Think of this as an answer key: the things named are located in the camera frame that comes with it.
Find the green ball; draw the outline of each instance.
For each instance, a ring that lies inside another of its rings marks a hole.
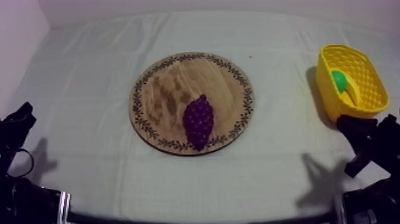
[[[332,71],[332,76],[339,92],[342,93],[345,91],[347,88],[347,80],[345,75],[340,71]]]

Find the wooden plate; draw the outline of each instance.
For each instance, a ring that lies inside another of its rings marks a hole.
[[[182,125],[186,106],[201,94],[213,107],[214,127],[202,151],[188,143]],[[246,74],[214,54],[187,52],[164,58],[136,81],[129,116],[139,136],[153,147],[176,155],[202,155],[234,141],[247,127],[254,94]]]

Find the table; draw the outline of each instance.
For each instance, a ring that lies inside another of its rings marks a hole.
[[[399,38],[348,24],[284,14],[203,11],[137,15],[53,29],[9,112],[33,104],[25,148],[33,182],[73,195],[73,210],[163,222],[240,222],[327,210],[341,191],[388,174],[370,164],[342,172],[354,154],[329,123],[316,89],[318,50],[366,53],[398,116]],[[255,92],[254,116],[229,147],[202,157],[152,149],[135,133],[128,96],[136,78],[168,55],[200,51],[237,64]],[[22,172],[16,158],[11,173]]]

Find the grape bunch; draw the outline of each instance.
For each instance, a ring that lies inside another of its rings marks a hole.
[[[183,126],[187,140],[193,144],[194,149],[203,150],[214,126],[213,108],[204,94],[186,107]]]

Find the yellow plastic basket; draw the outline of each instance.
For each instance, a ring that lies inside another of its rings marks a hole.
[[[357,83],[361,95],[357,106],[340,97],[331,75],[333,68],[344,71]],[[334,123],[342,114],[372,118],[389,105],[388,93],[368,57],[348,46],[326,45],[321,48],[316,79],[329,119]]]

